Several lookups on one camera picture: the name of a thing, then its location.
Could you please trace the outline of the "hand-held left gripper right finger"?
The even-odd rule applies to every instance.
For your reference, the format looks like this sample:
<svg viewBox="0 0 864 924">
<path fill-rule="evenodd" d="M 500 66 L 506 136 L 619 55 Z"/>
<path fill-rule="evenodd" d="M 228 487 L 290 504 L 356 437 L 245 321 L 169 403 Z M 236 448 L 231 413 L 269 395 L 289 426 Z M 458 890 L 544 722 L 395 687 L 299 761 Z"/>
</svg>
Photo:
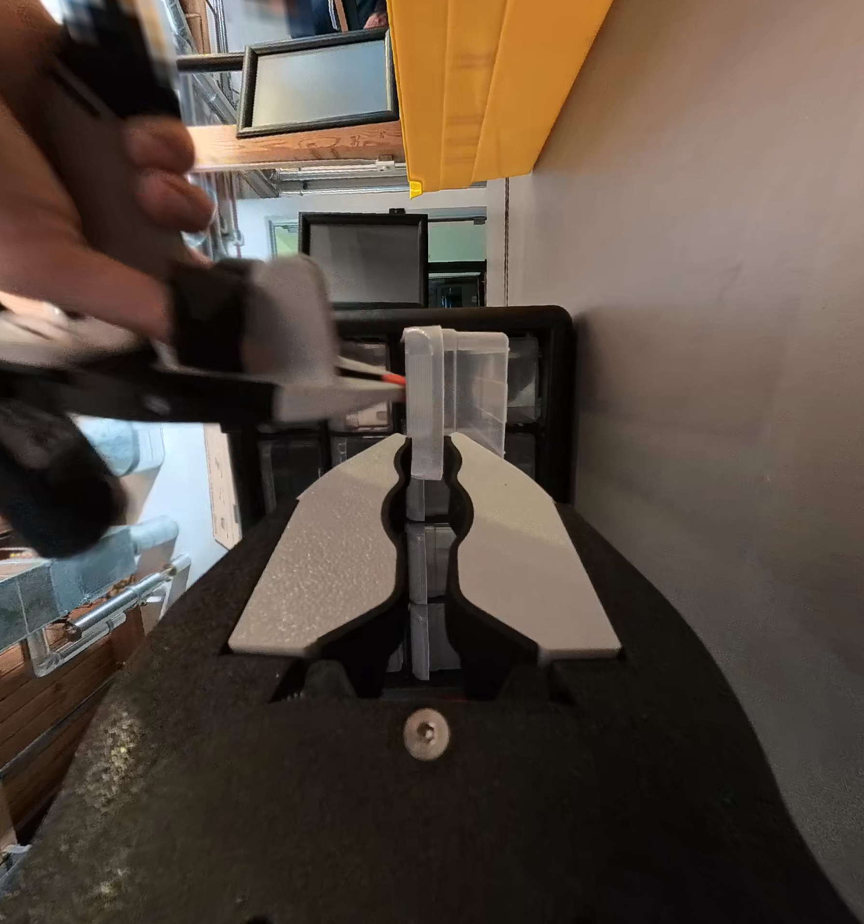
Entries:
<svg viewBox="0 0 864 924">
<path fill-rule="evenodd" d="M 509 651 L 536 661 L 611 659 L 622 643 L 552 497 L 504 458 L 449 437 L 449 634 L 494 629 Z"/>
</svg>

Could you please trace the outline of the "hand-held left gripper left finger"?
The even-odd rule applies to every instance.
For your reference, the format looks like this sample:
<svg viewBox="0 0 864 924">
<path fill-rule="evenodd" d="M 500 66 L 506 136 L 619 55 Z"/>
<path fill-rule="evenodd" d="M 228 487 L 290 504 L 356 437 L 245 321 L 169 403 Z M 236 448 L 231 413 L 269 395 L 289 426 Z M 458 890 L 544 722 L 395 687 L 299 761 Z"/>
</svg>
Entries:
<svg viewBox="0 0 864 924">
<path fill-rule="evenodd" d="M 395 521 L 411 444 L 395 433 L 303 491 L 230 635 L 235 654 L 333 657 L 402 644 L 405 550 Z"/>
</svg>

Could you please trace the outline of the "black drawer cabinet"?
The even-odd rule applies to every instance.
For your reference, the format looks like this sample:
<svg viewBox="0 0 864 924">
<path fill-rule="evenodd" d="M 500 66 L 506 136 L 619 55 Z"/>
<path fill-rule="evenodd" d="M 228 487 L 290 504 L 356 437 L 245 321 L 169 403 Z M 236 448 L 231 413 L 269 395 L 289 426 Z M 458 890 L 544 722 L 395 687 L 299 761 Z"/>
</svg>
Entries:
<svg viewBox="0 0 864 924">
<path fill-rule="evenodd" d="M 576 333 L 556 306 L 422 308 L 416 304 L 343 304 L 339 332 L 350 355 L 380 359 L 404 372 L 403 330 L 440 325 L 508 337 L 504 455 L 558 502 L 572 501 Z M 266 514 L 282 509 L 331 468 L 406 430 L 402 407 L 371 409 L 355 422 L 205 427 L 208 462 L 223 463 L 231 548 Z"/>
</svg>

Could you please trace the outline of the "clear plastic drawer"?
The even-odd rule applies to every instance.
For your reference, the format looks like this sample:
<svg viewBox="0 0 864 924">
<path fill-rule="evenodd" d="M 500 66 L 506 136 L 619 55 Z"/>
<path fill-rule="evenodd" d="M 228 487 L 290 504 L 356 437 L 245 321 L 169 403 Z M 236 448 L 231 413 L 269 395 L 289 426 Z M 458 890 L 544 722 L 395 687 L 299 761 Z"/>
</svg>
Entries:
<svg viewBox="0 0 864 924">
<path fill-rule="evenodd" d="M 444 462 L 445 436 L 456 433 L 498 457 L 505 456 L 508 417 L 508 337 L 461 332 L 440 326 L 403 333 L 407 385 L 406 433 L 418 436 L 419 465 L 435 473 Z M 454 540 L 447 518 L 449 487 L 443 480 L 412 477 L 406 492 L 406 552 L 409 585 L 409 651 L 415 679 L 456 671 L 445 620 L 449 551 Z"/>
</svg>

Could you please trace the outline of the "yellow plastic bin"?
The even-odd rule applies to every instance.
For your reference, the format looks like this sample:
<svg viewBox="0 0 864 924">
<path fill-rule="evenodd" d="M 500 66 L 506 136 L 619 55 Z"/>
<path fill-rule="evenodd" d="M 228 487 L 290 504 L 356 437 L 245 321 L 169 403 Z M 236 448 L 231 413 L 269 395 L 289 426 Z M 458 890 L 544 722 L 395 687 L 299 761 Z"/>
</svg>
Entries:
<svg viewBox="0 0 864 924">
<path fill-rule="evenodd" d="M 410 196 L 527 175 L 611 1 L 392 1 Z"/>
</svg>

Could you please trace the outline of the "dark panel on stand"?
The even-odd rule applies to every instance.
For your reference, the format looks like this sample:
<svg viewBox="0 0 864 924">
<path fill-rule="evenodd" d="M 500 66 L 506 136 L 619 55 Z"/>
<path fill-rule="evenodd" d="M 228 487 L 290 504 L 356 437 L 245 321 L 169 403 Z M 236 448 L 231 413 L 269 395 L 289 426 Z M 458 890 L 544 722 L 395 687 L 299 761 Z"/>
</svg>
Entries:
<svg viewBox="0 0 864 924">
<path fill-rule="evenodd" d="M 334 308 L 427 306 L 426 214 L 300 213 L 298 234 Z"/>
<path fill-rule="evenodd" d="M 263 138 L 400 118 L 392 38 L 363 29 L 246 47 L 237 137 Z"/>
</svg>

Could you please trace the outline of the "wooden ceiling beam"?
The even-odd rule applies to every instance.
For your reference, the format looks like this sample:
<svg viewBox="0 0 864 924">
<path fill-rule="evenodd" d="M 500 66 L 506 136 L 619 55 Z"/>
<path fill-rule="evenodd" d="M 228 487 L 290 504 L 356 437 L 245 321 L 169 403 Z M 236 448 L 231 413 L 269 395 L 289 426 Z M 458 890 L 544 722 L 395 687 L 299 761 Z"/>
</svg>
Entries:
<svg viewBox="0 0 864 924">
<path fill-rule="evenodd" d="M 249 172 L 286 165 L 403 163 L 399 121 L 240 137 L 236 125 L 190 127 L 195 172 Z"/>
</svg>

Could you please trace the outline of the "person's right hand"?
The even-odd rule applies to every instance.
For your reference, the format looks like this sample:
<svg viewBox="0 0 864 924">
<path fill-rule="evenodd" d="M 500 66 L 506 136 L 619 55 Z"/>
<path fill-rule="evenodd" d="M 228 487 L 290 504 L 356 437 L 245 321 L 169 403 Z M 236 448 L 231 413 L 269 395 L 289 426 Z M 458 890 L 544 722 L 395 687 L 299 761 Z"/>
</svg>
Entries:
<svg viewBox="0 0 864 924">
<path fill-rule="evenodd" d="M 55 347 L 112 344 L 135 338 L 172 339 L 167 286 L 101 254 L 84 237 L 67 189 L 41 148 L 40 79 L 59 27 L 40 2 L 0 2 L 0 298 L 47 303 L 81 320 L 73 334 L 48 339 L 43 319 L 0 312 L 0 347 L 34 347 L 45 358 Z M 194 166 L 191 136 L 179 119 L 141 117 L 122 128 L 136 171 L 134 200 L 149 220 L 182 233 L 207 229 L 214 205 L 187 175 Z"/>
</svg>

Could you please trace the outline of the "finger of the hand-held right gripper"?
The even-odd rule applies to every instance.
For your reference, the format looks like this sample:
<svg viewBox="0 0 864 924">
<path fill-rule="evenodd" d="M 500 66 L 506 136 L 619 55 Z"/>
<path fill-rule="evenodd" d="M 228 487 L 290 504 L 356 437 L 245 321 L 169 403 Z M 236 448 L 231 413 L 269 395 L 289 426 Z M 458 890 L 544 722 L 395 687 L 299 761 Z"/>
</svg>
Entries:
<svg viewBox="0 0 864 924">
<path fill-rule="evenodd" d="M 361 366 L 340 371 L 339 340 L 324 275 L 306 256 L 252 261 L 244 280 L 242 373 L 275 386 L 273 419 L 340 419 L 401 403 L 404 386 Z"/>
</svg>

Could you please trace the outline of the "metal air duct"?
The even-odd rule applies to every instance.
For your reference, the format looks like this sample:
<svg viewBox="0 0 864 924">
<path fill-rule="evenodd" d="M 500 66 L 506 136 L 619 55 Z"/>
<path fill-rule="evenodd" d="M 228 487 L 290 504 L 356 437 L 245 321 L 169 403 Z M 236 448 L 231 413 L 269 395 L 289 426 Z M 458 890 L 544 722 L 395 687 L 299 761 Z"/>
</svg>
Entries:
<svg viewBox="0 0 864 924">
<path fill-rule="evenodd" d="M 90 550 L 71 557 L 0 560 L 0 654 L 97 603 L 135 575 L 145 552 L 173 543 L 178 535 L 176 521 L 162 515 L 115 526 Z"/>
</svg>

